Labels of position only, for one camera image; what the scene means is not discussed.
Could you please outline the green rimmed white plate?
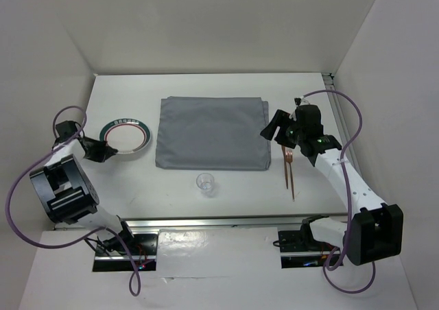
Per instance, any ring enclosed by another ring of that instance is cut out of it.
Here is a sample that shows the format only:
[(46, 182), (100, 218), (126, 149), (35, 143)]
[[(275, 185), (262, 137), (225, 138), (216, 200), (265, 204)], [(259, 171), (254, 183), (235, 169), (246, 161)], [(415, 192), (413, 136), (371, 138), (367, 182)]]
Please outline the green rimmed white plate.
[(100, 141), (116, 149), (118, 155), (135, 154), (152, 139), (150, 129), (140, 120), (118, 118), (108, 122), (99, 133)]

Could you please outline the copper knife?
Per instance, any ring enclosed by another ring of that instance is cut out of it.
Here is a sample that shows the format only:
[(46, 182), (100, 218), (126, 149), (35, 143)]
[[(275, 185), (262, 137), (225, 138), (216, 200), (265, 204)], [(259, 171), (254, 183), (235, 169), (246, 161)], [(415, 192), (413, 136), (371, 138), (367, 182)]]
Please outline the copper knife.
[(289, 188), (289, 182), (288, 182), (288, 172), (287, 172), (287, 161), (286, 161), (286, 151), (285, 146), (281, 146), (281, 151), (283, 154), (283, 166), (284, 166), (284, 176), (285, 176), (285, 186), (288, 189)]

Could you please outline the copper fork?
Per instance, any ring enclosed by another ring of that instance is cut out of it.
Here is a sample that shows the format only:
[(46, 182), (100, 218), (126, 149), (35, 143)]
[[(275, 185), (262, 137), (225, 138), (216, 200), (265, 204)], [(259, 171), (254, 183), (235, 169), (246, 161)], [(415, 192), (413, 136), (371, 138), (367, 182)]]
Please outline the copper fork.
[(295, 192), (294, 192), (294, 175), (293, 175), (293, 169), (292, 169), (292, 163), (293, 163), (293, 150), (290, 148), (285, 149), (285, 161), (288, 164), (289, 167), (289, 178), (290, 178), (290, 188), (292, 192), (292, 200), (295, 200)]

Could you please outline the grey cloth placemat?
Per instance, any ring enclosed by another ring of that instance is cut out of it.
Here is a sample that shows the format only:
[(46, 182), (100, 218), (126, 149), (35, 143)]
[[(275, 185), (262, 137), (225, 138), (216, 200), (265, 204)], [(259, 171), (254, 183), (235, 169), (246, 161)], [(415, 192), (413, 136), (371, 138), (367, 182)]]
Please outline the grey cloth placemat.
[(266, 171), (261, 135), (269, 103), (260, 97), (168, 97), (161, 101), (156, 166), (177, 170)]

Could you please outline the clear plastic cup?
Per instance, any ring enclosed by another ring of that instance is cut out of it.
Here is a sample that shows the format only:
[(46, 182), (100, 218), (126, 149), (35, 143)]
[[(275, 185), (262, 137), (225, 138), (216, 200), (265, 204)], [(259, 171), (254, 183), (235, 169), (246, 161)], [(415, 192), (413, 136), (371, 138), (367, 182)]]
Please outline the clear plastic cup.
[(201, 173), (196, 178), (196, 186), (202, 197), (212, 198), (216, 193), (215, 178), (210, 173)]

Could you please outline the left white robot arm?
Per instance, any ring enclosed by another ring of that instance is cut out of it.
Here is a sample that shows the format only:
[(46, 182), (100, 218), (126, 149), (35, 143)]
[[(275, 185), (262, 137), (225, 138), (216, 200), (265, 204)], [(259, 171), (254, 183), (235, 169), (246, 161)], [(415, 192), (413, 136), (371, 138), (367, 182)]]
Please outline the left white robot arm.
[(117, 150), (105, 141), (82, 136), (75, 121), (55, 125), (55, 154), (42, 166), (29, 174), (49, 219), (56, 223), (79, 224), (97, 233), (97, 243), (104, 253), (125, 255), (135, 247), (135, 237), (119, 216), (100, 205), (99, 196), (80, 161), (102, 163), (116, 155)]

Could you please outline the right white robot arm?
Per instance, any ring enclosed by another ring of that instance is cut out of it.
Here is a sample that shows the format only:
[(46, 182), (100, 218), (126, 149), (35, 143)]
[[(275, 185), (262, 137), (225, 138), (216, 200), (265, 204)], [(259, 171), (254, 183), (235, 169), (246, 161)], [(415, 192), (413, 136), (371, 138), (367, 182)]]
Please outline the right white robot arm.
[(329, 181), (346, 207), (346, 223), (325, 216), (304, 220), (306, 228), (299, 234), (302, 247), (313, 250), (322, 242), (328, 243), (339, 248), (354, 265), (400, 254), (401, 208), (380, 198), (345, 159), (339, 141), (324, 133), (321, 112), (316, 105), (300, 105), (292, 115), (277, 110), (260, 135), (287, 148), (299, 147), (301, 154)]

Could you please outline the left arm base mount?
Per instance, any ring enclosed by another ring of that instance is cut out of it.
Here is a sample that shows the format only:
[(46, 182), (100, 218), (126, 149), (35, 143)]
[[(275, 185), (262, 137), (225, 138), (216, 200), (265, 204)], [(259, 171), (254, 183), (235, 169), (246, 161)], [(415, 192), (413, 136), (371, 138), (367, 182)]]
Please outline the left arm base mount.
[[(133, 272), (130, 258), (118, 243), (110, 251), (97, 238), (88, 238), (86, 244), (94, 252), (93, 272)], [(134, 264), (140, 272), (156, 271), (158, 249), (158, 230), (134, 232), (134, 241), (128, 244)]]

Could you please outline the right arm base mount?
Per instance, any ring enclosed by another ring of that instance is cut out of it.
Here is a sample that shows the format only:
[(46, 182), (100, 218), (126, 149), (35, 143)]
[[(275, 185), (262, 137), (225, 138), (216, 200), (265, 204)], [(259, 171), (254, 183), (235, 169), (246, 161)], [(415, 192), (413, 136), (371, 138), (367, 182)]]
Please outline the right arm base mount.
[(273, 243), (278, 248), (282, 269), (322, 267), (334, 247), (325, 242), (306, 241), (299, 230), (280, 230)]

